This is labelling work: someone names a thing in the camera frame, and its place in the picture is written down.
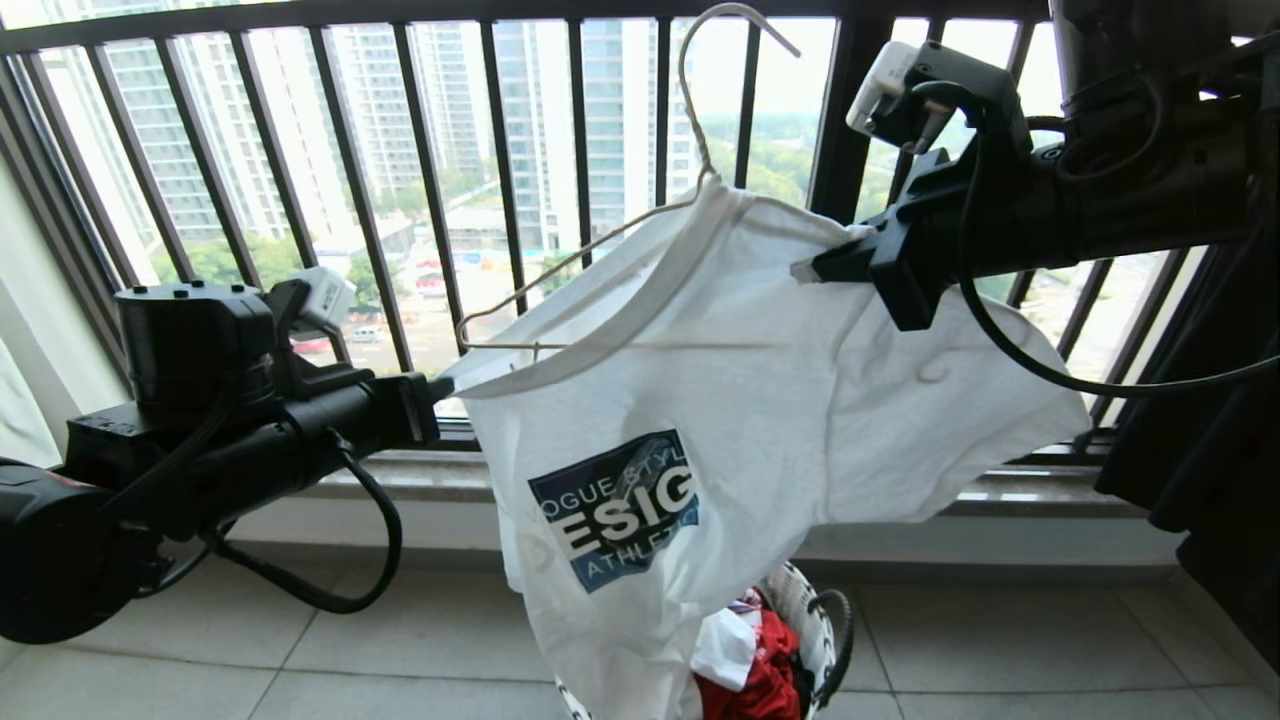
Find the t-shirt sleeve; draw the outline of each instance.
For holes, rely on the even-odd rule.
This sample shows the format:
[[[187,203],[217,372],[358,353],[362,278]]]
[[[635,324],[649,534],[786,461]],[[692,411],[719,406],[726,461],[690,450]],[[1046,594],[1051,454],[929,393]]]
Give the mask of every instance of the t-shirt sleeve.
[[[1021,314],[987,307],[1019,347],[1065,372]],[[927,331],[900,332],[877,299],[850,325],[836,364],[824,523],[923,520],[986,470],[1089,427],[1080,395],[1010,360],[956,288]]]

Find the red clothing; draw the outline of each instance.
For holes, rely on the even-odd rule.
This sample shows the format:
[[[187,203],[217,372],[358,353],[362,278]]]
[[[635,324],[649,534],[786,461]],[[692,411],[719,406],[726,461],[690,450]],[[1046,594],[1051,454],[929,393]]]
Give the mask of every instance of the red clothing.
[[[796,634],[772,610],[760,614],[755,662],[742,692],[694,675],[703,694],[703,720],[801,720],[800,694],[792,684],[791,655]]]

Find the blue logo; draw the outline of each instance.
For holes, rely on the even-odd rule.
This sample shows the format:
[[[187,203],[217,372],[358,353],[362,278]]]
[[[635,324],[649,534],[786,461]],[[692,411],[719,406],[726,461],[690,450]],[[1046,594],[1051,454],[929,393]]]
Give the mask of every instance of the blue logo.
[[[676,430],[637,437],[529,488],[589,593],[644,573],[681,528],[698,524],[694,475]]]

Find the basket handle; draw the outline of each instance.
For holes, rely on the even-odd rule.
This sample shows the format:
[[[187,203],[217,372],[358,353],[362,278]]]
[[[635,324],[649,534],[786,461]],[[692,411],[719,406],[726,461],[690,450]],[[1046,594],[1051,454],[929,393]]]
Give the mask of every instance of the basket handle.
[[[845,671],[849,670],[849,661],[854,656],[854,610],[849,605],[849,598],[845,597],[845,593],[840,591],[823,591],[809,601],[808,611],[813,612],[819,605],[829,605],[829,601],[838,603],[841,612],[840,626],[844,637],[840,639],[840,653],[836,655],[836,664],[831,666],[831,670],[822,682],[822,687],[814,691],[814,700],[818,702],[818,707],[827,707],[827,702],[840,689],[840,683],[845,680]]]

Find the black metal railing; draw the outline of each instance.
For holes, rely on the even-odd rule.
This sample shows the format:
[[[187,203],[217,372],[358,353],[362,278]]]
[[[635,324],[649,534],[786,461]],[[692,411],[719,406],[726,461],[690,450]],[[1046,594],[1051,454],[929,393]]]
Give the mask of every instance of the black metal railing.
[[[411,370],[413,357],[401,322],[393,278],[379,240],[370,188],[361,173],[352,135],[349,110],[344,105],[337,79],[339,68],[334,54],[334,26],[357,23],[389,23],[396,40],[396,56],[402,77],[402,91],[407,100],[410,124],[421,168],[426,204],[442,265],[448,310],[453,324],[462,318],[461,291],[451,249],[445,205],[442,197],[433,147],[429,138],[428,101],[420,91],[419,73],[411,49],[412,23],[476,20],[484,69],[488,82],[488,104],[494,136],[500,186],[506,242],[511,259],[511,284],[525,283],[522,255],[518,238],[516,197],[512,181],[511,152],[504,122],[504,106],[499,87],[498,56],[494,23],[502,20],[557,19],[566,23],[570,68],[572,118],[576,152],[576,182],[579,201],[580,241],[591,240],[590,192],[588,173],[586,114],[582,77],[582,20],[585,18],[653,18],[657,20],[657,117],[653,147],[657,202],[666,201],[668,158],[668,90],[671,87],[672,19],[692,17],[710,6],[710,0],[553,0],[548,3],[518,3],[513,0],[480,0],[472,3],[403,3],[399,0],[362,0],[360,3],[329,0],[296,0],[259,5],[212,6],[173,12],[155,12],[128,17],[96,18],[61,24],[49,24],[20,29],[0,28],[0,55],[5,63],[0,72],[0,104],[4,105],[5,123],[0,123],[0,151],[15,168],[27,201],[35,209],[46,240],[61,261],[77,296],[93,322],[104,347],[123,372],[119,329],[114,324],[111,292],[122,286],[132,286],[138,277],[129,264],[119,229],[105,210],[99,188],[86,168],[81,149],[77,147],[67,110],[59,105],[51,86],[41,51],[55,47],[82,47],[88,56],[92,74],[106,104],[115,133],[120,140],[129,169],[137,179],[141,196],[155,220],[157,234],[173,264],[177,277],[189,281],[195,277],[191,260],[179,242],[173,217],[165,206],[160,186],[148,164],[138,131],[131,122],[120,83],[111,69],[106,44],[147,40],[155,44],[164,68],[164,76],[182,119],[206,190],[221,227],[236,266],[244,282],[259,284],[255,259],[246,242],[243,228],[232,211],[232,199],[224,186],[216,154],[210,146],[206,128],[196,111],[193,90],[187,68],[178,51],[178,38],[196,33],[223,33],[228,36],[234,64],[243,82],[257,138],[265,152],[270,176],[274,179],[288,228],[292,233],[302,266],[317,264],[314,233],[307,227],[298,192],[289,177],[284,160],[280,133],[270,111],[262,78],[248,32],[262,28],[306,28],[315,54],[325,110],[332,120],[340,155],[342,170],[351,188],[355,214],[365,241],[376,279],[378,295],[390,331],[392,343],[399,368]],[[756,5],[765,13],[783,17],[818,17],[835,20],[835,40],[827,77],[826,96],[817,122],[818,138],[809,182],[809,208],[841,223],[855,218],[855,201],[864,179],[868,140],[849,131],[844,124],[845,110],[852,101],[863,76],[869,69],[879,47],[890,40],[895,19],[899,17],[928,18],[928,37],[941,40],[951,18],[989,18],[1016,23],[1016,33],[1007,60],[1011,73],[1020,76],[1027,63],[1032,33],[1037,23],[1047,20],[1042,0],[788,0],[787,3],[762,1]],[[742,101],[739,117],[736,165],[733,183],[746,184],[750,168],[750,141],[755,108],[755,78],[759,65],[759,28],[751,26],[746,42]],[[890,200],[896,197],[910,169],[913,156],[901,154],[891,183]],[[1140,346],[1155,327],[1161,307],[1170,297],[1170,288],[1187,260],[1187,252],[1170,254],[1160,268],[1152,291],[1142,301],[1133,322],[1133,329],[1124,340],[1115,357],[1108,380],[1119,380],[1134,369]],[[1076,302],[1060,351],[1070,356],[1080,337],[1084,323],[1098,299],[1102,283],[1111,266],[1110,260],[1096,263]],[[1009,302],[1019,306],[1032,287],[1033,273],[1020,273],[1012,282]],[[517,311],[526,311],[525,299],[520,299]],[[334,348],[338,359],[349,359],[340,338]],[[466,348],[458,343],[458,352]],[[1111,404],[1093,405],[1096,423],[1101,424]],[[465,424],[445,428],[447,437],[467,445]],[[1071,455],[1065,460],[1061,448],[1043,455],[1046,464],[1073,464],[1096,461],[1096,454]]]

